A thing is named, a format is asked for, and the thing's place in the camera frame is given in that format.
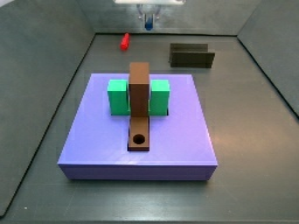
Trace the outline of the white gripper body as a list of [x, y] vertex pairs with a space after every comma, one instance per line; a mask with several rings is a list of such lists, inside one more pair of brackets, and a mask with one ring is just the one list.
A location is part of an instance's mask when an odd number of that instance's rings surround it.
[[185, 5], [187, 0], [114, 0], [117, 4]]

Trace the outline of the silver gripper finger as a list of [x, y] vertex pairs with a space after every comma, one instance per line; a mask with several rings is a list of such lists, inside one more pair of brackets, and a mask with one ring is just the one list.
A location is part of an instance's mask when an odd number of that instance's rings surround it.
[[142, 4], [137, 5], [137, 10], [138, 10], [138, 18], [141, 20], [145, 20], [146, 19], [146, 13], [145, 13], [145, 8], [143, 8]]
[[159, 20], [159, 18], [161, 18], [161, 12], [162, 12], [162, 5], [158, 4], [158, 5], [155, 6], [155, 11], [154, 11], [154, 21], [155, 21], [155, 20]]

